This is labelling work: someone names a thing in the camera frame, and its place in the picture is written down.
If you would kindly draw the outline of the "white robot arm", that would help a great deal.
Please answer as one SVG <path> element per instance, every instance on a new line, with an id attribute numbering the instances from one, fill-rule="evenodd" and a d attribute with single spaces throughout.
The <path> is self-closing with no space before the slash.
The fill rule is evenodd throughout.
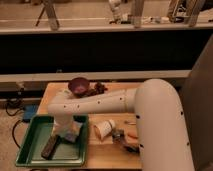
<path id="1" fill-rule="evenodd" d="M 133 113 L 143 171 L 195 171 L 181 100 L 165 80 L 84 98 L 62 90 L 47 111 L 62 125 L 74 114 Z"/>

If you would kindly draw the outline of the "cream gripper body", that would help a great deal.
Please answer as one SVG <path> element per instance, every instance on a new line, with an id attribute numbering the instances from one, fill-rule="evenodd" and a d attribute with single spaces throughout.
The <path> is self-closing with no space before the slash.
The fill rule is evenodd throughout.
<path id="1" fill-rule="evenodd" d="M 82 123 L 77 121 L 71 121 L 68 124 L 59 124 L 54 122 L 53 133 L 60 135 L 61 137 L 74 136 L 78 137 L 80 130 L 82 128 Z"/>

